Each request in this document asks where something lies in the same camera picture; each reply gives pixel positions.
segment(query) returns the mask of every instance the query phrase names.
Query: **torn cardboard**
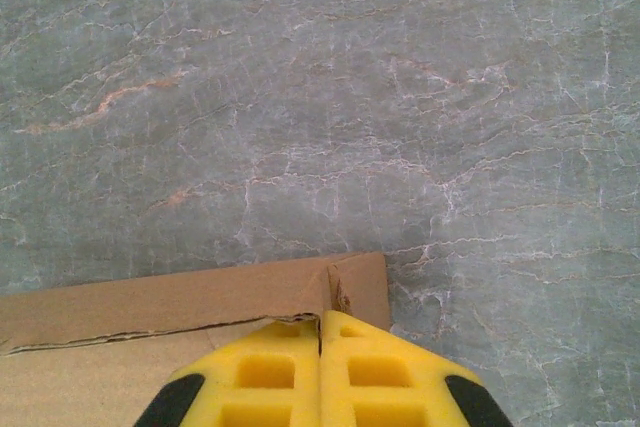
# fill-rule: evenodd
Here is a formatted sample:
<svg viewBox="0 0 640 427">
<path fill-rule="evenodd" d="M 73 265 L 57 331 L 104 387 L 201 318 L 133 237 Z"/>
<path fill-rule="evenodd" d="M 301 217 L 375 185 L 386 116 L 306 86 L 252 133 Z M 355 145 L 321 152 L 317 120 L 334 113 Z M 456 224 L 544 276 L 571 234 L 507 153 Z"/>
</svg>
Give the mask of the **torn cardboard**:
<svg viewBox="0 0 640 427">
<path fill-rule="evenodd" d="M 380 253 L 271 262 L 0 297 L 0 417 L 131 426 L 179 367 L 271 321 L 327 309 L 388 330 Z"/>
</svg>

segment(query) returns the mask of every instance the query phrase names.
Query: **cardboard edge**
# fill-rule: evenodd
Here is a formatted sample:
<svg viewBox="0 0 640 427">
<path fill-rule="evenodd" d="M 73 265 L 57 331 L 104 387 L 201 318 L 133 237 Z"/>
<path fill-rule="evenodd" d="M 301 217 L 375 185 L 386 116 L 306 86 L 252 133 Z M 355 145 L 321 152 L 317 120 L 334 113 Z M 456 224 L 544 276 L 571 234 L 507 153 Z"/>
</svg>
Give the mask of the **cardboard edge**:
<svg viewBox="0 0 640 427">
<path fill-rule="evenodd" d="M 153 330 L 153 329 L 145 329 L 144 326 L 140 330 L 131 329 L 130 331 L 121 331 L 121 332 L 112 332 L 105 333 L 104 335 L 95 335 L 95 336 L 87 336 L 86 338 L 77 338 L 71 339 L 65 342 L 43 342 L 43 343 L 33 343 L 33 344 L 18 344 L 11 345 L 9 340 L 0 339 L 0 356 L 12 355 L 21 352 L 29 352 L 36 350 L 51 350 L 51 349 L 65 349 L 65 348 L 73 348 L 73 347 L 81 347 L 87 345 L 95 345 L 109 342 L 122 342 L 133 339 L 141 339 L 148 337 L 156 337 L 162 335 L 170 335 L 181 332 L 189 332 L 189 331 L 197 331 L 210 329 L 214 327 L 224 326 L 224 325 L 234 325 L 234 324 L 242 324 L 255 322 L 264 319 L 273 319 L 284 322 L 295 322 L 298 320 L 310 320 L 316 319 L 319 322 L 320 317 L 322 315 L 322 311 L 327 309 L 335 309 L 340 310 L 342 312 L 353 315 L 353 309 L 351 306 L 352 300 L 351 298 L 355 295 L 358 301 L 364 301 L 365 304 L 383 304 L 382 313 L 383 315 L 378 316 L 377 319 L 375 317 L 374 320 L 378 322 L 378 326 L 388 328 L 390 325 L 390 319 L 387 321 L 384 318 L 384 306 L 386 306 L 386 311 L 388 312 L 388 293 L 386 290 L 386 264 L 384 260 L 384 256 L 381 253 L 377 254 L 366 254 L 366 253 L 348 253 L 348 254 L 337 254 L 325 257 L 315 257 L 309 259 L 294 259 L 291 261 L 283 261 L 283 262 L 272 262 L 268 264 L 254 264 L 254 267 L 259 267 L 261 265 L 269 265 L 272 268 L 276 264 L 286 264 L 291 262 L 315 262 L 318 263 L 316 270 L 316 275 L 312 275 L 311 279 L 306 283 L 305 289 L 301 289 L 296 292 L 297 301 L 294 302 L 294 305 L 299 306 L 307 306 L 307 308 L 301 308 L 300 311 L 296 312 L 271 312 L 271 314 L 260 315 L 260 316 L 247 316 L 242 317 L 240 319 L 222 319 L 221 321 L 216 322 L 203 322 L 202 324 L 196 325 L 194 327 L 185 327 L 178 329 L 167 329 L 167 330 Z M 384 277 L 385 289 L 376 288 L 372 292 L 368 292 L 365 295 L 358 294 L 358 287 L 354 284 L 352 277 L 358 277 L 360 275 L 369 275 L 371 272 L 366 272 L 366 264 L 374 262 L 377 265 L 376 269 L 373 269 L 374 272 L 377 272 L 374 277 L 381 278 L 380 275 Z M 380 302 L 379 295 L 383 294 L 384 301 Z M 363 305 L 358 310 L 366 312 L 370 307 L 367 305 Z"/>
</svg>

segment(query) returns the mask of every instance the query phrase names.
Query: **black rubber grip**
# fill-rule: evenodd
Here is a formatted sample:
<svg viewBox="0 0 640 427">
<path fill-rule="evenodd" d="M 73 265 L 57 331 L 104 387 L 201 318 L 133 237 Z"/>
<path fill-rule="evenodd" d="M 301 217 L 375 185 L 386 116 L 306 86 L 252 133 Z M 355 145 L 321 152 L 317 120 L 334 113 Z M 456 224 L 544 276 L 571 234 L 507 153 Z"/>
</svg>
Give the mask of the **black rubber grip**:
<svg viewBox="0 0 640 427">
<path fill-rule="evenodd" d="M 165 385 L 142 413 L 134 427 L 180 427 L 204 376 L 189 374 Z"/>
<path fill-rule="evenodd" d="M 487 389 L 458 375 L 445 380 L 469 427 L 513 427 Z"/>
</svg>

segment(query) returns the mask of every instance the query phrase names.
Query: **brown cardboard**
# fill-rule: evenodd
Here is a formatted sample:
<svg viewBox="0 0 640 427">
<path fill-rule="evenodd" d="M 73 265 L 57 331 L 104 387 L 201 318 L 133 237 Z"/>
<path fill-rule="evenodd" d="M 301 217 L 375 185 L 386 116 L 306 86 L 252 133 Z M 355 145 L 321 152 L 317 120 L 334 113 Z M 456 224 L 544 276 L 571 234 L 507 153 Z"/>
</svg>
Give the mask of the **brown cardboard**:
<svg viewBox="0 0 640 427">
<path fill-rule="evenodd" d="M 331 308 L 389 328 L 382 254 L 0 297 L 0 423 L 131 426 L 175 369 L 269 319 Z"/>
</svg>

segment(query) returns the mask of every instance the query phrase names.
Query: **yellow tool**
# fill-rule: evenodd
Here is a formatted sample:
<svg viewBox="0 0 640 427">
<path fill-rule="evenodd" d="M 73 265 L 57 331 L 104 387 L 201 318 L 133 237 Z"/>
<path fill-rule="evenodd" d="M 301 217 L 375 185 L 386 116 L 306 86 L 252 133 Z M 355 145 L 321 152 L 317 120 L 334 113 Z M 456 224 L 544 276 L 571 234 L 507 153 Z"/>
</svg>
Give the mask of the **yellow tool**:
<svg viewBox="0 0 640 427">
<path fill-rule="evenodd" d="M 512 427 L 475 374 L 325 312 L 274 322 L 177 371 L 135 427 Z"/>
</svg>

